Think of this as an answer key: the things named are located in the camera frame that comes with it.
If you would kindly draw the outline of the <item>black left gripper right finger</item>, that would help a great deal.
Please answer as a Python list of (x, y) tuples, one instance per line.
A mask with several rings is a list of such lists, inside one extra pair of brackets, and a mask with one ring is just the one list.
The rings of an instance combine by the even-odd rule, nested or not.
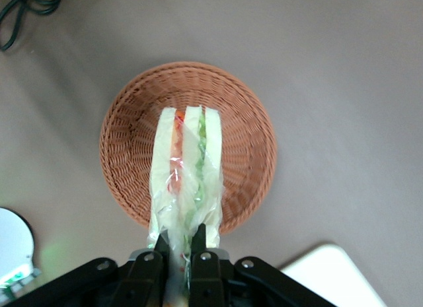
[(192, 238), (189, 306), (225, 306), (220, 261), (206, 248), (206, 226), (201, 224)]

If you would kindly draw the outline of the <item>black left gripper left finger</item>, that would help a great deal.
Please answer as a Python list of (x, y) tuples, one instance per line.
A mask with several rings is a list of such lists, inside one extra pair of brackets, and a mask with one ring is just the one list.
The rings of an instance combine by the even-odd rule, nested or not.
[(169, 265), (167, 233), (160, 234), (153, 248), (134, 251), (118, 286), (119, 306), (162, 306)]

